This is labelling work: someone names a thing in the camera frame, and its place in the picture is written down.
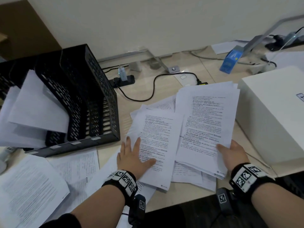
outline black sleeve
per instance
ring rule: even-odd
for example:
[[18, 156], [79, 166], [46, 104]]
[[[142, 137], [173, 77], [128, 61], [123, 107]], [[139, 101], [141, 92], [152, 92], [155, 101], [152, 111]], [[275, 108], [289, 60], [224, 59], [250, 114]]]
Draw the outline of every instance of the black sleeve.
[[78, 219], [73, 214], [61, 215], [58, 219], [44, 223], [40, 228], [81, 228]]

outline dark floor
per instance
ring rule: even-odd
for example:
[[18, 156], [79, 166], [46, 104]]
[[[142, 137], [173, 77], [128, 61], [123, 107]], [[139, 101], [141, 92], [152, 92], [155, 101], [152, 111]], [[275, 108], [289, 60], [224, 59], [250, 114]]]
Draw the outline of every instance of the dark floor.
[[[267, 227], [252, 205], [237, 203], [239, 214], [224, 217], [220, 215], [212, 228]], [[176, 206], [147, 213], [142, 227], [191, 227], [209, 228], [219, 215], [216, 195], [193, 200]]]

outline blue box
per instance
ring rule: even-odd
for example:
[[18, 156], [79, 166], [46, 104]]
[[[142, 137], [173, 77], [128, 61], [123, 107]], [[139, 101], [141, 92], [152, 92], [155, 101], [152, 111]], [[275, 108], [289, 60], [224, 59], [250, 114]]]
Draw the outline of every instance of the blue box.
[[243, 55], [244, 48], [236, 45], [233, 50], [231, 50], [227, 56], [225, 57], [222, 66], [220, 67], [220, 71], [230, 74], [235, 64]]

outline forearm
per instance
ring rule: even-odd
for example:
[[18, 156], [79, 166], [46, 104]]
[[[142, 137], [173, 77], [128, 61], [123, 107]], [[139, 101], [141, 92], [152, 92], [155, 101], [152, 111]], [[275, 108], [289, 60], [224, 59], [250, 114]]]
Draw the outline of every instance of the forearm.
[[82, 228], [116, 227], [125, 205], [122, 192], [113, 185], [101, 187], [71, 213]]
[[252, 204], [270, 228], [302, 227], [304, 200], [273, 183], [257, 188]]

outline wristband with qr markers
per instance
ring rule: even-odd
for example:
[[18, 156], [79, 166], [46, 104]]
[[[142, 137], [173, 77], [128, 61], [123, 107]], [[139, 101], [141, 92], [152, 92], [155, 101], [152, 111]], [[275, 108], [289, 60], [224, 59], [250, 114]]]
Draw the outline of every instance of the wristband with qr markers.
[[125, 170], [117, 170], [110, 174], [102, 185], [113, 185], [119, 188], [125, 197], [125, 205], [131, 206], [138, 190], [134, 174]]
[[246, 202], [251, 201], [253, 192], [262, 184], [276, 183], [267, 173], [251, 163], [237, 165], [231, 172], [230, 185], [234, 195]]

